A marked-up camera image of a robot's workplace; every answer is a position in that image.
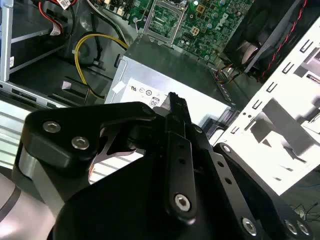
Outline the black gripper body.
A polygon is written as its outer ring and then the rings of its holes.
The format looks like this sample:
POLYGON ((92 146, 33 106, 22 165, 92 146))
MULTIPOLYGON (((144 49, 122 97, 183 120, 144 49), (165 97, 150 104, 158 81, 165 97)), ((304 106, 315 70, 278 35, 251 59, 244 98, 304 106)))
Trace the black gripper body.
POLYGON ((193 154, 196 215, 182 223, 165 208, 165 163, 143 157, 76 193, 60 211, 56 240, 234 240, 200 155, 193 154))

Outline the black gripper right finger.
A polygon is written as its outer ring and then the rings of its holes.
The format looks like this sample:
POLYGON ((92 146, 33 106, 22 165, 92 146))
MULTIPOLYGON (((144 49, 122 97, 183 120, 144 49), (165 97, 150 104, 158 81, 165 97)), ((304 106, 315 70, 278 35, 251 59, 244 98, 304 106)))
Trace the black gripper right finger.
POLYGON ((235 240, 313 240, 311 228, 226 143, 211 146, 204 131, 191 126, 191 143, 221 197, 222 219, 235 240))

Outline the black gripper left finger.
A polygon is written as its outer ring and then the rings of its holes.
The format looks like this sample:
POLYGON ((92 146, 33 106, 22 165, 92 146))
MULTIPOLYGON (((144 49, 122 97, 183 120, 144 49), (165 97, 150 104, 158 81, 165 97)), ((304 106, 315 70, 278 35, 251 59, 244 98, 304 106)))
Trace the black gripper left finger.
POLYGON ((160 206, 173 219, 192 224, 197 197, 191 118, 185 99, 169 93, 159 114, 142 102, 57 108, 30 113, 24 122, 15 165, 35 185, 57 216, 88 186, 92 165, 144 150, 164 164, 160 206))

